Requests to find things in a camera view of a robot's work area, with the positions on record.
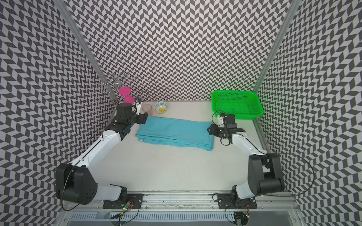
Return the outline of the turquoise long pants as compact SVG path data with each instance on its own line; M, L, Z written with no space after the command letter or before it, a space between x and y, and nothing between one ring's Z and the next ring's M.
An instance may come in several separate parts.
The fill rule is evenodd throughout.
M149 144L194 147L212 151L214 137L207 132L210 125L211 122L149 116L146 123L140 125L135 136L140 142Z

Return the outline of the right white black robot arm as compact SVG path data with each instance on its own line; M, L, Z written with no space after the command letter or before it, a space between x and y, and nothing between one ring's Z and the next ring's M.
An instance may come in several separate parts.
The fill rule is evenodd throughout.
M232 198L249 199L284 191L280 157L252 141L246 131L237 126L234 114L220 113L217 118L218 123L213 123L207 129L208 133L227 139L248 158L247 181L232 188Z

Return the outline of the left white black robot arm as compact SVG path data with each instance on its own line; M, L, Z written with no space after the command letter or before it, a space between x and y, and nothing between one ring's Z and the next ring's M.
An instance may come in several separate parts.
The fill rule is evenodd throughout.
M134 124L145 124L148 114L140 112L141 102L121 103L116 115L102 132L100 138L70 163L56 169L56 197L61 201L87 205L92 201L116 201L121 197L122 186L98 185L93 174L104 157L131 131Z

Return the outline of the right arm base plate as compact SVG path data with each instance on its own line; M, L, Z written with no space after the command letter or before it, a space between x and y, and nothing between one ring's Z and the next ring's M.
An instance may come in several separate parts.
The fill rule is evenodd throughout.
M245 209L249 207L251 210L257 209L256 200L254 198L239 199L238 196L232 196L231 194L215 194L214 201L218 203L218 207L221 210L225 209Z

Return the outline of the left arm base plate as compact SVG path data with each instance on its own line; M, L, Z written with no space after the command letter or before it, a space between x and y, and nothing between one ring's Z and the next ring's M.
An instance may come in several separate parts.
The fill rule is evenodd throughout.
M143 202L144 194L127 194L121 195L116 201L104 201L103 209L106 210L122 210L126 204L130 202L133 210L139 210Z

